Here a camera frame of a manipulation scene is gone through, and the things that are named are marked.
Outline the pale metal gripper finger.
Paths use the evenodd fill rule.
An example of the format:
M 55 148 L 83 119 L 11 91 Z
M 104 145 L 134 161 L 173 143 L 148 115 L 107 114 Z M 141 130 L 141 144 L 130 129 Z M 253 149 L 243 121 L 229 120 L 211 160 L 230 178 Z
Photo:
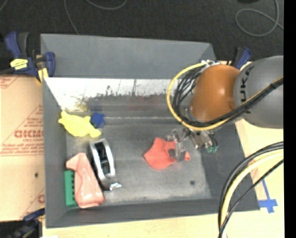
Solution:
M 175 146 L 175 159 L 178 162 L 184 161 L 186 153 L 187 153 L 186 147 L 181 142 L 177 142 Z
M 173 142 L 174 144 L 180 144 L 180 143 L 183 143 L 184 138 L 185 138 L 185 129 L 182 129 L 182 130 L 173 129 L 166 136 L 166 141 Z

